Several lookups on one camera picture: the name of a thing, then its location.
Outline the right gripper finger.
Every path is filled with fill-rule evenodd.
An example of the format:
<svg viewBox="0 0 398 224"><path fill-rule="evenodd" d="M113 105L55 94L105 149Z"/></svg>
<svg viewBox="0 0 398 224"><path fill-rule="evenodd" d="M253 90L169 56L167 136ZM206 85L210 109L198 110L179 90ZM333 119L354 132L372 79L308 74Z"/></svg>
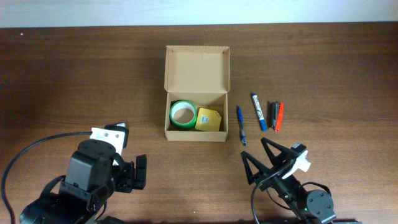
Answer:
<svg viewBox="0 0 398 224"><path fill-rule="evenodd" d="M269 169L248 152L243 151L241 153L241 159L243 160L246 178L249 185L252 185L253 183L258 184L261 180L264 180L269 176Z"/></svg>
<svg viewBox="0 0 398 224"><path fill-rule="evenodd" d="M279 165L281 163L283 163L286 160L290 160L290 159L295 159L295 151L282 146L280 144L277 144L273 141L271 141L270 139L267 138L262 138L261 139L261 143L265 149L265 152L271 162L272 165ZM277 156L271 151L270 147L272 146L273 148L277 149L278 151L280 151L280 154L278 154Z"/></svg>

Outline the orange grey stapler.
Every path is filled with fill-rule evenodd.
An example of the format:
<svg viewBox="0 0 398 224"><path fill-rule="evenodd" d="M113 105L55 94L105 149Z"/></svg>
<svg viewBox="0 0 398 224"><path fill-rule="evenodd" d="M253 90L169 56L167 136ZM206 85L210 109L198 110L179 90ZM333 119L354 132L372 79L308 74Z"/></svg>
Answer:
<svg viewBox="0 0 398 224"><path fill-rule="evenodd" d="M282 126L282 120L284 115L284 103L283 102L272 102L271 103L271 128L278 132Z"/></svg>

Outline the yellow spiral notepad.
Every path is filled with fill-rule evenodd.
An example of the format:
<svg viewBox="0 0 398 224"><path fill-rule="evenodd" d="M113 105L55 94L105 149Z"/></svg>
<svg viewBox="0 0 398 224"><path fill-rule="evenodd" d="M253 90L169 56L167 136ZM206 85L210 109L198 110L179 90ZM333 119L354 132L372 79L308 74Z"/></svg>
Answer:
<svg viewBox="0 0 398 224"><path fill-rule="evenodd" d="M216 110L200 108L197 114L195 129L199 131L218 132L221 125L221 115Z"/></svg>

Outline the green tape roll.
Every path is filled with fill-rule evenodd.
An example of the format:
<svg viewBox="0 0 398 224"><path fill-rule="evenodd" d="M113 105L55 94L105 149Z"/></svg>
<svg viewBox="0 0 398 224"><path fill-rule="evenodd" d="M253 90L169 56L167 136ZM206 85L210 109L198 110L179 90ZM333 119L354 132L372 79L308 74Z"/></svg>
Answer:
<svg viewBox="0 0 398 224"><path fill-rule="evenodd" d="M197 108L191 101L176 101L170 108L169 116L178 129L192 129L197 120Z"/></svg>

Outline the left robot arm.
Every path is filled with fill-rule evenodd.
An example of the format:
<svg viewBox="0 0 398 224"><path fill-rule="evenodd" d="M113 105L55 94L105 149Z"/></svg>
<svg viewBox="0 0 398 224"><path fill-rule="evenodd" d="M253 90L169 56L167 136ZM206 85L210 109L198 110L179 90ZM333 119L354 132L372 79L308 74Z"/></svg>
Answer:
<svg viewBox="0 0 398 224"><path fill-rule="evenodd" d="M53 179L40 197L26 206L21 223L94 223L115 192L131 193L146 186L146 155L126 162L121 157L129 130L125 123L92 128L79 143L67 173Z"/></svg>

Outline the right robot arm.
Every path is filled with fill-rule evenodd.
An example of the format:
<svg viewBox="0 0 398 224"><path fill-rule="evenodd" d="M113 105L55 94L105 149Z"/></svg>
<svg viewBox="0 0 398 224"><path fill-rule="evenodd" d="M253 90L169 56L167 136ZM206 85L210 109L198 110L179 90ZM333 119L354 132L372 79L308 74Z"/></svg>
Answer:
<svg viewBox="0 0 398 224"><path fill-rule="evenodd" d="M300 183L294 172L307 172L311 163L307 159L308 150L297 143L287 148L267 138L261 139L264 150L272 164L266 167L248 152L243 151L243 160L248 184L254 184L251 193L251 210L254 221L259 223L255 209L257 190L274 189L287 204L284 208L292 211L301 223L332 223L336 219L330 189L316 182Z"/></svg>

